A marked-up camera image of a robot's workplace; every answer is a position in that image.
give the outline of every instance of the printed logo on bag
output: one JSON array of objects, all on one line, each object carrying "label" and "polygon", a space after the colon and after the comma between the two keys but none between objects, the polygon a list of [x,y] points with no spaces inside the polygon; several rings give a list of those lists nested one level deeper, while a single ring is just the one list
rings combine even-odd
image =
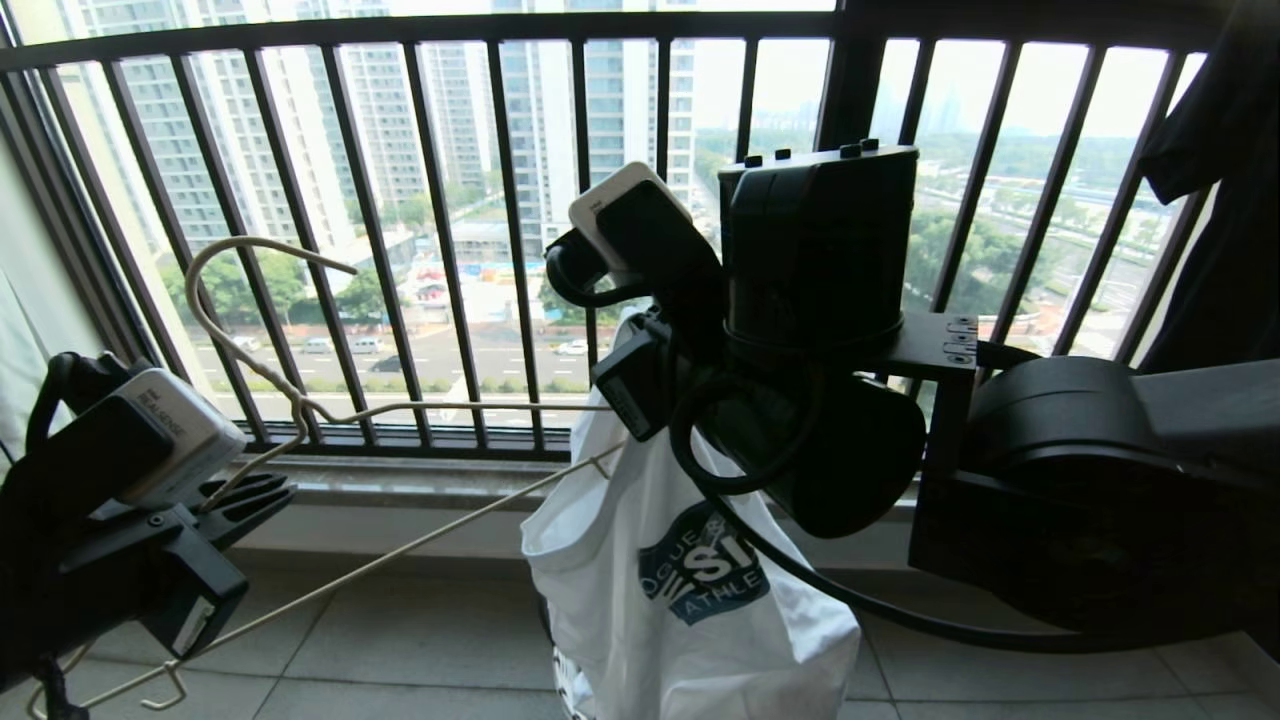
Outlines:
[{"label": "printed logo on bag", "polygon": [[692,625],[769,592],[755,550],[707,501],[685,510],[657,544],[641,548],[640,589]]}]

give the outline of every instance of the tiled floor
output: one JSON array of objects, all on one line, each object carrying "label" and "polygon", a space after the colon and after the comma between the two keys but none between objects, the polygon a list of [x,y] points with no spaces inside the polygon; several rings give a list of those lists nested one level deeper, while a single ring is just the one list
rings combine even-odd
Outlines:
[{"label": "tiled floor", "polygon": [[[251,619],[323,584],[312,573],[257,573]],[[965,598],[910,598],[970,623],[1034,623]],[[867,642],[840,720],[1263,720],[1280,719],[1197,646],[1048,657],[986,651],[864,619]],[[68,679],[74,698],[115,687],[164,660],[136,626],[102,638]],[[527,583],[376,577],[219,648],[183,671],[189,697],[166,715],[152,680],[95,719],[556,720],[550,655]],[[0,720],[24,717],[29,691],[0,696]]]}]

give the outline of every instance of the wire hanger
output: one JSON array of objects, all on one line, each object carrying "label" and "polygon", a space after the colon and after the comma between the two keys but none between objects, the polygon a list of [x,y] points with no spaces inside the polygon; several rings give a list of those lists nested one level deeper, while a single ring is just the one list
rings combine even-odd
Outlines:
[{"label": "wire hanger", "polygon": [[[230,338],[230,336],[228,336],[220,327],[218,327],[218,323],[215,323],[212,320],[212,318],[210,318],[209,314],[205,311],[204,306],[201,306],[201,304],[200,304],[200,272],[219,252],[230,250],[233,247],[244,247],[244,246],[266,247],[266,249],[270,249],[270,250],[278,250],[280,252],[287,252],[287,254],[293,255],[296,258],[301,258],[303,260],[307,260],[308,263],[316,263],[316,264],[324,265],[325,268],[333,268],[333,269],[337,269],[337,270],[342,270],[344,273],[352,273],[352,274],[355,274],[357,272],[351,265],[346,265],[343,263],[338,263],[335,260],[330,260],[330,259],[325,258],[325,256],[323,256],[323,255],[320,255],[317,252],[311,252],[308,250],[302,250],[302,249],[298,249],[298,247],[293,247],[291,245],[285,245],[285,243],[279,242],[279,241],[268,240],[268,238],[262,238],[262,237],[252,237],[252,236],[228,237],[225,240],[220,240],[218,242],[214,242],[214,243],[209,245],[207,247],[205,247],[204,250],[201,250],[198,254],[196,254],[195,258],[192,258],[191,265],[187,268],[186,295],[187,295],[187,305],[191,307],[191,313],[192,313],[192,315],[195,315],[196,322],[200,323],[201,327],[205,328],[205,331],[209,332],[209,336],[210,336],[210,338],[214,342],[216,342],[218,345],[223,346],[223,348],[227,350],[228,354],[230,354],[233,357],[236,357],[241,363],[244,363],[246,365],[248,365],[250,369],[252,369],[255,373],[257,373],[259,375],[262,375],[264,378],[266,378],[268,382],[270,382],[273,386],[275,386],[275,388],[279,389],[280,393],[284,395],[289,400],[289,405],[292,407],[291,416],[293,419],[293,424],[297,427],[297,433],[292,438],[289,438],[288,441],[278,445],[276,447],[273,447],[271,450],[269,450],[269,451],[259,455],[257,457],[250,460],[248,462],[246,462],[244,466],[239,469],[239,471],[237,471],[229,480],[227,480],[227,483],[218,492],[215,492],[212,496],[210,496],[209,500],[206,500],[205,503],[201,505],[201,507],[200,507],[201,511],[216,506],[219,500],[221,500],[223,497],[225,497],[227,493],[229,493],[233,489],[236,489],[236,486],[238,486],[244,478],[247,478],[256,468],[261,466],[264,462],[268,462],[268,461],[270,461],[270,460],[273,460],[273,459],[275,459],[275,457],[278,457],[278,456],[288,452],[289,450],[292,450],[292,448],[297,447],[300,443],[302,443],[303,439],[306,439],[306,434],[307,434],[307,429],[306,429],[306,425],[303,423],[303,414],[307,410],[314,410],[315,413],[319,413],[325,420],[328,420],[329,423],[334,423],[334,424],[356,423],[356,421],[358,421],[358,420],[361,420],[364,418],[371,418],[374,415],[380,415],[383,413],[388,413],[388,411],[392,411],[392,410],[412,410],[412,409],[424,409],[424,410],[435,410],[435,409],[471,410],[471,409],[483,409],[483,407],[502,407],[502,409],[512,409],[512,410],[579,410],[579,411],[589,411],[589,413],[590,411],[594,411],[594,413],[609,413],[609,411],[612,411],[612,407],[609,407],[608,405],[554,405],[554,404],[540,404],[540,402],[393,402],[390,405],[384,405],[384,406],[380,406],[380,407],[372,407],[372,409],[365,410],[362,413],[356,413],[355,415],[349,415],[349,416],[346,416],[346,418],[337,418],[332,413],[329,413],[329,410],[326,410],[323,405],[320,405],[315,400],[311,400],[310,397],[307,397],[306,395],[303,395],[301,389],[298,389],[297,387],[294,387],[293,384],[291,384],[287,379],[284,379],[283,377],[280,377],[275,370],[273,370],[271,368],[269,368],[269,366],[259,363],[256,359],[253,359],[252,355],[250,355],[248,352],[246,352],[244,350],[242,350],[239,346],[237,346],[236,342]],[[424,544],[426,544],[426,543],[429,543],[429,542],[431,542],[431,541],[434,541],[436,538],[440,538],[440,537],[443,537],[443,536],[445,536],[448,533],[452,533],[453,530],[456,530],[456,529],[458,529],[458,528],[461,528],[461,527],[463,527],[463,525],[466,525],[466,524],[468,524],[468,523],[471,523],[471,521],[474,521],[474,520],[476,520],[476,519],[479,519],[479,518],[481,518],[484,515],[488,515],[489,512],[493,512],[495,510],[500,510],[503,506],[506,506],[507,503],[512,502],[513,500],[524,497],[524,496],[526,496],[526,495],[529,495],[531,492],[535,492],[535,491],[538,491],[538,489],[540,489],[543,487],[547,487],[547,486],[554,483],[556,480],[559,480],[564,475],[568,475],[570,473],[573,473],[573,471],[580,470],[582,468],[590,466],[590,468],[594,468],[598,473],[600,473],[600,475],[603,475],[605,479],[609,479],[609,471],[605,469],[605,466],[603,464],[603,460],[605,457],[609,457],[614,452],[617,452],[625,445],[626,445],[626,441],[622,441],[622,442],[618,442],[618,443],[613,445],[612,447],[604,450],[603,452],[599,452],[599,454],[593,455],[590,457],[584,457],[584,459],[579,460],[577,462],[575,462],[575,464],[572,464],[572,465],[570,465],[570,466],[567,466],[567,468],[564,468],[562,470],[557,470],[556,473],[552,473],[550,475],[547,475],[545,478],[541,478],[541,479],[539,479],[539,480],[536,480],[536,482],[534,482],[534,483],[531,483],[531,484],[529,484],[529,486],[526,486],[526,487],[524,487],[524,488],[521,488],[521,489],[518,489],[518,491],[516,491],[516,492],[513,492],[513,493],[511,493],[511,495],[508,495],[506,497],[502,497],[499,500],[495,500],[495,501],[490,502],[489,505],[481,507],[480,510],[476,510],[475,512],[471,512],[468,515],[458,518],[457,520],[454,520],[454,521],[452,521],[452,523],[449,523],[449,524],[447,524],[447,525],[444,525],[442,528],[438,528],[438,529],[435,529],[435,530],[433,530],[433,532],[430,532],[430,533],[428,533],[425,536],[421,536],[421,537],[419,537],[419,538],[416,538],[413,541],[410,541],[410,542],[402,544],[401,547],[398,547],[398,548],[396,548],[396,550],[393,550],[393,551],[383,555],[381,557],[379,557],[376,560],[372,560],[372,561],[367,562],[366,565],[362,565],[362,566],[357,568],[356,570],[352,570],[351,573],[347,573],[346,575],[338,578],[337,580],[326,583],[326,584],[324,584],[324,585],[321,585],[321,587],[319,587],[319,588],[316,588],[316,589],[306,593],[305,596],[302,596],[302,597],[300,597],[300,598],[297,598],[297,600],[294,600],[292,602],[288,602],[288,603],[285,603],[285,605],[283,605],[283,606],[273,610],[271,612],[268,612],[266,615],[262,615],[261,618],[259,618],[256,620],[251,620],[250,623],[246,623],[244,625],[241,625],[239,628],[236,628],[234,630],[230,630],[229,633],[219,637],[218,639],[215,639],[211,643],[209,643],[207,646],[205,646],[198,652],[193,653],[187,660],[169,660],[168,662],[165,662],[165,664],[157,666],[157,667],[154,667],[154,669],[148,670],[147,673],[143,673],[142,675],[138,675],[137,678],[134,678],[134,679],[132,679],[132,680],[129,680],[127,683],[123,683],[123,684],[120,684],[120,685],[118,685],[118,687],[115,687],[115,688],[113,688],[110,691],[106,691],[102,694],[99,694],[99,696],[91,698],[90,701],[82,703],[81,707],[90,708],[90,707],[93,707],[96,705],[101,705],[101,703],[104,703],[104,702],[106,702],[106,701],[109,701],[111,698],[115,698],[115,697],[118,697],[118,696],[120,696],[123,693],[127,693],[127,692],[129,692],[129,691],[132,691],[132,689],[134,689],[134,688],[137,688],[137,687],[140,687],[142,684],[146,684],[146,683],[151,682],[152,679],[155,679],[155,678],[157,678],[160,675],[168,675],[169,676],[169,679],[173,682],[174,688],[177,689],[177,696],[173,697],[173,698],[169,698],[166,701],[160,701],[160,702],[155,702],[155,701],[151,701],[151,700],[143,700],[142,701],[142,706],[146,707],[147,710],[155,710],[155,711],[164,711],[164,710],[169,710],[172,707],[175,707],[177,705],[179,705],[183,700],[186,700],[188,697],[186,682],[183,682],[182,675],[179,673],[180,667],[186,662],[196,660],[197,657],[202,656],[202,655],[205,655],[207,652],[212,652],[214,650],[216,650],[216,648],[219,648],[219,647],[221,647],[221,646],[224,646],[224,644],[227,644],[227,643],[229,643],[229,642],[232,642],[232,641],[234,641],[237,638],[241,638],[241,637],[243,637],[243,635],[246,635],[246,634],[248,634],[248,633],[251,633],[251,632],[261,628],[262,625],[266,625],[268,623],[271,623],[271,621],[279,619],[280,616],[283,616],[283,615],[285,615],[285,614],[288,614],[288,612],[291,612],[293,610],[297,610],[298,607],[302,607],[303,605],[306,605],[306,603],[308,603],[308,602],[311,602],[314,600],[317,600],[320,597],[328,596],[328,594],[333,593],[334,591],[337,591],[337,589],[339,589],[339,588],[342,588],[342,587],[344,587],[344,585],[347,585],[349,583],[353,583],[353,582],[358,580],[360,578],[362,578],[362,577],[365,577],[365,575],[367,575],[367,574],[370,574],[370,573],[380,569],[381,566],[384,566],[384,565],[387,565],[387,564],[389,564],[389,562],[392,562],[392,561],[394,561],[394,560],[397,560],[397,559],[399,559],[399,557],[402,557],[402,556],[412,552],[413,550],[417,550],[419,547],[421,547],[421,546],[424,546]],[[84,647],[82,647],[81,650],[78,650],[76,652],[76,655],[68,662],[67,667],[63,669],[64,674],[69,673],[88,653],[90,646],[92,646],[92,643],[86,644]],[[27,703],[27,715],[29,717],[35,719],[35,720],[46,720],[46,717],[36,708],[36,702],[38,701],[40,694],[41,694],[41,689],[40,688],[37,688],[32,693],[31,700]]]}]

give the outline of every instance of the black device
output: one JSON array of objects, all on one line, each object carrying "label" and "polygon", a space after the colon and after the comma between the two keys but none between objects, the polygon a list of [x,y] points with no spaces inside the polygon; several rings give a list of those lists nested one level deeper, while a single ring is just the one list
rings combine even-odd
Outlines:
[{"label": "black device", "polygon": [[[1245,625],[1280,592],[1280,361],[1138,377],[979,342],[974,316],[902,313],[915,161],[867,140],[721,170],[723,265],[645,183],[600,208],[599,232],[640,279],[594,293],[609,266],[577,231],[548,249],[547,274],[582,306],[654,299],[593,369],[602,393],[635,437],[669,428],[681,466],[756,550],[855,609],[1032,652]],[[975,389],[979,366],[1001,372]],[[937,383],[928,430],[879,374]],[[744,475],[700,468],[695,428]],[[831,538],[882,516],[915,477],[910,564],[1070,632],[968,628],[867,597],[721,497],[764,489]]]},{"label": "black device", "polygon": [[[178,659],[215,639],[248,589],[221,551],[294,495],[283,475],[253,475],[201,511],[223,483],[195,477],[178,502],[156,507],[173,486],[156,483],[155,473],[191,478],[210,468],[212,446],[184,446],[196,425],[177,424],[180,410],[202,418],[207,407],[160,406],[154,393],[134,402],[120,392],[140,387],[129,383],[145,373],[148,389],[164,387],[155,370],[124,368],[110,354],[55,356],[32,410],[27,454],[0,486],[0,692],[37,676],[50,717],[87,716],[67,702],[55,659],[120,623],[140,620]],[[49,434],[59,404],[77,416]],[[183,447],[189,452],[177,457]],[[131,493],[140,486],[147,492]],[[143,497],[146,506],[116,497]]]}]

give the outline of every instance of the balcony railing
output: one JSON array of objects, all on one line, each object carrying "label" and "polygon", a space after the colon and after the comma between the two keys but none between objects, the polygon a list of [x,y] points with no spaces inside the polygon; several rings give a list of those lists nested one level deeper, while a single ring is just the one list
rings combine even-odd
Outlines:
[{"label": "balcony railing", "polygon": [[[314,215],[307,210],[308,199],[300,178],[300,170],[291,155],[287,135],[291,132],[282,119],[282,102],[292,99],[278,96],[269,82],[266,53],[280,47],[319,49],[323,60],[323,82],[333,102],[337,132],[340,136],[346,163],[349,167],[351,191],[356,200],[355,213],[364,225],[370,249],[372,270],[378,277],[376,291],[387,311],[387,324],[394,351],[399,357],[403,392],[411,400],[428,396],[426,383],[415,364],[415,346],[411,329],[401,309],[393,263],[388,254],[385,228],[379,218],[379,205],[370,178],[369,143],[361,142],[357,110],[353,102],[356,88],[340,56],[343,46],[365,44],[396,44],[403,58],[411,114],[420,141],[426,191],[436,231],[439,263],[444,269],[448,293],[449,332],[456,340],[461,364],[461,380],[466,397],[457,400],[480,401],[483,382],[477,372],[475,338],[467,323],[468,304],[465,300],[460,275],[457,243],[451,231],[453,219],[445,182],[442,177],[439,155],[439,128],[433,127],[431,99],[424,85],[424,67],[420,55],[422,44],[475,42],[483,44],[488,59],[488,87],[492,92],[493,124],[497,136],[497,159],[502,174],[503,215],[507,224],[509,274],[515,284],[515,313],[512,324],[518,328],[521,368],[517,375],[527,387],[530,402],[540,402],[544,393],[535,361],[535,323],[531,316],[531,297],[527,273],[535,268],[538,258],[531,258],[521,229],[520,200],[516,168],[511,142],[511,118],[506,97],[503,42],[563,41],[568,44],[572,86],[573,146],[576,151],[576,187],[581,191],[590,184],[591,159],[589,149],[588,91],[585,50],[591,41],[643,40],[657,44],[657,111],[654,127],[654,159],[659,176],[668,172],[669,96],[672,78],[672,42],[686,38],[732,38],[744,42],[741,90],[737,105],[737,129],[733,160],[741,160],[751,146],[753,102],[756,90],[756,70],[762,41],[777,38],[824,38],[831,50],[824,74],[824,85],[814,132],[814,146],[828,149],[867,136],[872,128],[881,85],[882,61],[887,42],[896,38],[918,41],[901,124],[896,140],[913,143],[925,105],[925,91],[933,70],[936,50],[941,42],[951,40],[995,40],[1002,42],[1001,59],[993,88],[988,99],[984,122],[978,133],[977,146],[963,176],[964,186],[954,202],[955,222],[932,287],[914,288],[927,299],[928,307],[942,311],[963,278],[961,264],[966,242],[979,215],[988,174],[1011,88],[1023,49],[1027,44],[1071,44],[1084,47],[1083,68],[1079,73],[1070,108],[1061,135],[1043,177],[1038,200],[1027,222],[1016,264],[1004,290],[998,314],[984,329],[992,340],[1005,341],[1016,323],[1025,322],[1020,310],[1024,296],[1041,259],[1046,237],[1051,232],[1055,209],[1064,187],[1070,179],[1073,159],[1080,142],[1085,118],[1094,106],[1094,91],[1100,82],[1103,61],[1111,47],[1148,47],[1166,53],[1164,68],[1156,83],[1153,100],[1125,164],[1110,210],[1101,232],[1089,238],[1087,268],[1078,286],[1064,302],[1061,325],[1052,338],[1052,352],[1071,351],[1085,315],[1094,304],[1105,272],[1121,238],[1125,220],[1130,214],[1140,177],[1137,156],[1152,128],[1166,115],[1175,96],[1184,63],[1192,53],[1207,50],[1221,24],[1221,10],[1202,5],[1172,1],[1042,1],[1042,3],[941,3],[938,0],[890,1],[876,0],[852,3],[833,13],[614,13],[567,15],[486,15],[442,18],[356,18],[334,20],[302,20],[289,23],[264,23],[173,29],[125,36],[101,36],[84,40],[22,46],[13,32],[12,15],[8,19],[8,46],[0,49],[0,129],[18,160],[32,197],[42,219],[55,240],[68,270],[76,279],[86,307],[93,315],[109,347],[125,357],[146,357],[163,364],[188,378],[197,387],[204,383],[201,368],[192,363],[184,336],[174,325],[175,315],[166,310],[154,295],[154,278],[136,243],[131,242],[128,224],[122,220],[122,209],[113,204],[111,188],[104,172],[95,163],[95,142],[86,128],[84,118],[77,114],[69,96],[65,68],[81,72],[101,72],[109,88],[111,111],[118,115],[127,138],[127,152],[136,159],[145,197],[156,213],[177,268],[186,270],[192,258],[182,218],[175,209],[172,191],[166,187],[157,165],[154,146],[143,129],[136,90],[127,78],[128,63],[140,58],[164,58],[172,67],[173,78],[180,92],[186,120],[196,138],[196,150],[209,174],[216,205],[228,234],[247,234],[250,224],[243,217],[243,204],[237,193],[253,192],[252,187],[237,187],[225,164],[234,147],[220,147],[227,138],[211,120],[209,104],[212,88],[201,87],[201,76],[193,64],[195,54],[234,53],[243,59],[250,81],[250,92],[260,114],[274,172],[288,206],[296,241],[301,247],[323,251],[317,241],[319,231]],[[1207,200],[1206,192],[1196,193],[1185,201],[1166,234],[1162,247],[1153,255],[1149,272],[1142,287],[1137,288],[1135,302],[1114,356],[1134,359],[1156,309],[1171,286],[1175,269],[1196,228]],[[243,281],[252,296],[252,307],[260,315],[265,336],[280,370],[289,382],[306,386],[305,368],[291,347],[291,338],[282,324],[280,313],[271,300],[271,288],[262,273],[261,259],[247,249],[238,255]],[[370,406],[361,377],[361,366],[347,342],[344,318],[335,302],[330,278],[321,268],[306,270],[314,287],[328,337],[333,345],[333,360],[342,375],[342,392],[352,409],[360,411]],[[218,309],[209,292],[204,305],[211,314]],[[593,311],[586,313],[584,328],[586,361],[594,364],[599,355],[599,332]],[[243,427],[252,438],[253,448],[265,448],[289,434],[282,421],[264,418],[260,400],[251,392],[251,379],[220,348],[214,348],[221,373],[225,374],[234,405],[243,418]],[[919,392],[919,386],[906,386]],[[399,425],[375,424],[365,420],[358,427],[330,427],[308,418],[308,442],[300,452],[392,456],[456,456],[456,457],[509,457],[509,459],[562,459],[567,451],[567,429],[548,427],[540,411],[530,414],[527,428],[493,427],[483,410],[470,413],[470,425],[461,427],[457,418],[431,418],[415,411]]]}]

